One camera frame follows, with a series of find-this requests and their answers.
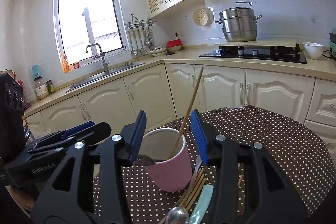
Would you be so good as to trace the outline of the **light blue handled knife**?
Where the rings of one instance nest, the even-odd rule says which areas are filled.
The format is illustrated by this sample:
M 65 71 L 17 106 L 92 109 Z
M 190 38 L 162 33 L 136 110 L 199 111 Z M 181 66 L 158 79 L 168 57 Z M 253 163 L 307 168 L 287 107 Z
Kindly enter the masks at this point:
M 202 188 L 197 204 L 189 217 L 189 224 L 200 224 L 212 199 L 214 186 L 207 184 Z

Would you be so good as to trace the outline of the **stainless steel spoon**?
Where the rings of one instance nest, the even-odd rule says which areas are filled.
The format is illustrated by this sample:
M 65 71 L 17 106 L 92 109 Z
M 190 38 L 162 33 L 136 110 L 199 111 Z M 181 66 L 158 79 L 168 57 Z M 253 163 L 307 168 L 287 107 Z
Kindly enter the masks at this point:
M 201 156 L 198 155 L 196 159 L 195 169 L 193 176 L 191 178 L 191 181 L 189 183 L 189 186 L 187 188 L 188 190 L 191 190 L 191 187 L 193 183 L 195 182 L 197 178 L 198 170 L 200 169 L 202 164 Z M 163 220 L 163 223 L 188 223 L 189 222 L 189 213 L 186 210 L 184 205 L 179 205 L 173 207 L 166 215 L 165 219 Z

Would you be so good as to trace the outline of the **chrome kitchen faucet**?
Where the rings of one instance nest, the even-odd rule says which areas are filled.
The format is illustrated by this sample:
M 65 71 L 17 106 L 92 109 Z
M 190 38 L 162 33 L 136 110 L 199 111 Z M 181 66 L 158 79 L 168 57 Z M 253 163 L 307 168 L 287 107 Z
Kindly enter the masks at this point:
M 102 48 L 101 48 L 100 44 L 99 43 L 93 43 L 93 44 L 87 45 L 86 48 L 85 48 L 85 52 L 88 53 L 88 48 L 92 48 L 92 47 L 98 47 L 99 48 L 100 53 L 96 54 L 93 57 L 93 59 L 96 58 L 96 57 L 102 59 L 104 73 L 105 73 L 105 75 L 108 75 L 109 74 L 108 63 L 105 61 L 105 57 L 104 57 L 105 53 L 102 51 Z

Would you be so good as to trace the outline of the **white lidded jar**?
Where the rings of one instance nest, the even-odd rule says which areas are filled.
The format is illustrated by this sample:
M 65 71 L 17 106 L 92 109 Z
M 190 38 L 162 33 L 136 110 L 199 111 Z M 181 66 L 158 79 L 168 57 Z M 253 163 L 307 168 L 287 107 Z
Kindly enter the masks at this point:
M 47 84 L 42 79 L 42 76 L 38 76 L 34 79 L 35 83 L 35 92 L 37 94 L 38 100 L 42 100 L 49 95 L 49 90 Z

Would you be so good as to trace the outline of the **stainless steel sink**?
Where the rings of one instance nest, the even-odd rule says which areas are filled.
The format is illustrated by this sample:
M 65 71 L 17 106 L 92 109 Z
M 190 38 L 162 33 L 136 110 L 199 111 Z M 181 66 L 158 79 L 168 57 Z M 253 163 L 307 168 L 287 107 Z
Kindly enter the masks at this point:
M 83 80 L 80 80 L 74 84 L 72 84 L 66 91 L 66 93 L 68 92 L 71 92 L 77 88 L 80 88 L 80 87 L 83 87 L 85 85 L 88 85 L 88 84 L 91 84 L 95 81 L 98 81 L 100 79 L 103 79 L 103 78 L 106 78 L 108 76 L 112 76 L 112 75 L 115 75 L 117 73 L 120 73 L 120 72 L 123 72 L 123 71 L 126 71 L 128 69 L 131 69 L 131 68 L 135 68 L 137 66 L 140 66 L 140 65 L 144 65 L 144 63 L 141 63 L 141 62 L 125 62 L 124 65 L 122 66 L 119 66 L 119 67 L 115 67 L 113 69 L 110 69 L 108 73 L 105 73 L 105 72 L 102 72 L 102 73 L 98 73 L 96 75 L 93 75 L 93 76 L 90 76 L 90 77 L 87 77 Z

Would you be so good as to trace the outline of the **pink utensil holder cup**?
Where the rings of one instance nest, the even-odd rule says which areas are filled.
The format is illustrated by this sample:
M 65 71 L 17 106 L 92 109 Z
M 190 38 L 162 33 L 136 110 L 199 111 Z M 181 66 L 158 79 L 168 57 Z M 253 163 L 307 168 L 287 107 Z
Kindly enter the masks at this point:
M 173 128 L 150 131 L 143 136 L 139 152 L 155 161 L 144 169 L 154 184 L 165 192 L 183 190 L 193 175 L 185 137 L 175 145 L 178 135 L 179 131 Z

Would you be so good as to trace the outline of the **stacked white plates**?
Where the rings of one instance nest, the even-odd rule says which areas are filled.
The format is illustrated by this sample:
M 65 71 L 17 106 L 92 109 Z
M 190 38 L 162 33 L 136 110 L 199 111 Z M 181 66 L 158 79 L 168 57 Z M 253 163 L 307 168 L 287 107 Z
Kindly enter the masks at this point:
M 155 47 L 153 50 L 151 50 L 151 54 L 153 56 L 161 56 L 161 55 L 165 55 L 167 52 L 167 48 L 166 47 Z

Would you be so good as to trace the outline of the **red bowl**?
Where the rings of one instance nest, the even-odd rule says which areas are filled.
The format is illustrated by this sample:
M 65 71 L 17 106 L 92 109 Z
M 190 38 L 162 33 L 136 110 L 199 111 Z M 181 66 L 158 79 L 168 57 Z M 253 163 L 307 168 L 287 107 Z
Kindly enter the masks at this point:
M 182 49 L 183 44 L 182 41 L 180 39 L 175 39 L 175 40 L 171 40 L 166 42 L 166 47 L 167 50 L 170 52 L 176 52 Z

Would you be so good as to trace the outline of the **black gas stove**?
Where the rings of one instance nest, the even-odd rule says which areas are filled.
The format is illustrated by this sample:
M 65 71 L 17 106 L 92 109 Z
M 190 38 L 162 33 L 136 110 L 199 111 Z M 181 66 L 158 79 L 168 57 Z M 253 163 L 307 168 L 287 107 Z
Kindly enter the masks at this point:
M 230 58 L 281 61 L 307 64 L 299 44 L 288 46 L 220 46 L 218 50 L 199 55 L 202 58 Z

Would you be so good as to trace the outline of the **cream round strainer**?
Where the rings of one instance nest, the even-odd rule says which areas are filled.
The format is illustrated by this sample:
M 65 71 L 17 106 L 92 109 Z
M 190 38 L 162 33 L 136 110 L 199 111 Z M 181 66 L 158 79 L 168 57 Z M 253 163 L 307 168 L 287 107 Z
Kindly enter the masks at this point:
M 197 26 L 208 27 L 214 21 L 213 12 L 208 8 L 197 8 L 193 12 L 193 21 Z

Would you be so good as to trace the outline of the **white ceramic bowl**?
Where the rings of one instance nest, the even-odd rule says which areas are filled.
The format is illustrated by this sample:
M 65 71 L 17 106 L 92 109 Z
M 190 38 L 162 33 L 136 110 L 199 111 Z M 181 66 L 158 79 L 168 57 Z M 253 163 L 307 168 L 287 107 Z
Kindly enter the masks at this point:
M 304 43 L 306 56 L 312 60 L 318 60 L 323 55 L 323 45 L 319 43 Z

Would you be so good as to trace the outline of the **green electric grill appliance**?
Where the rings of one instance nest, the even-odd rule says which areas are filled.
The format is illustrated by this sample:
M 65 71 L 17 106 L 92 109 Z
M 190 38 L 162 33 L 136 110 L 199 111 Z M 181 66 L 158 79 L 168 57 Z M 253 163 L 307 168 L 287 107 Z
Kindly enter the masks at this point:
M 330 57 L 334 60 L 336 60 L 336 29 L 333 28 L 333 30 L 329 33 L 330 35 Z

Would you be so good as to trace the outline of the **stainless steel steamer pot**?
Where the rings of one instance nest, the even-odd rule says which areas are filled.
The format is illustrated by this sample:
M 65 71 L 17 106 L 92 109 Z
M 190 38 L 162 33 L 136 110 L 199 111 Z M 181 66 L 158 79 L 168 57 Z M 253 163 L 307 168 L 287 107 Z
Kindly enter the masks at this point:
M 219 20 L 215 22 L 222 26 L 222 32 L 228 43 L 250 42 L 257 38 L 257 20 L 252 9 L 253 2 L 237 1 L 236 4 L 248 4 L 248 7 L 233 7 L 219 13 Z

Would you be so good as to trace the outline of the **wall utensil rack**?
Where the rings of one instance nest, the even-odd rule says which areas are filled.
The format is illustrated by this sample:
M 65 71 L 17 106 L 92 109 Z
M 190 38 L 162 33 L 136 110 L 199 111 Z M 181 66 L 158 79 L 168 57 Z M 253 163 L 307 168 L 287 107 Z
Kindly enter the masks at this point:
M 131 20 L 125 23 L 127 38 L 130 45 L 130 54 L 135 58 L 146 56 L 155 48 L 153 26 L 155 19 L 139 20 L 133 13 Z

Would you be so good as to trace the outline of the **window with white frame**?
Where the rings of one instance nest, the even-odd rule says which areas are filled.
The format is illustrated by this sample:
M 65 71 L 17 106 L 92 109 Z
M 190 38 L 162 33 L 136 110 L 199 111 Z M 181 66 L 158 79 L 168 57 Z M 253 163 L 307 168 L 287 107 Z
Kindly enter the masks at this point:
M 100 53 L 105 56 L 126 50 L 120 12 L 115 0 L 54 0 L 54 21 L 60 56 L 69 65 L 82 65 Z

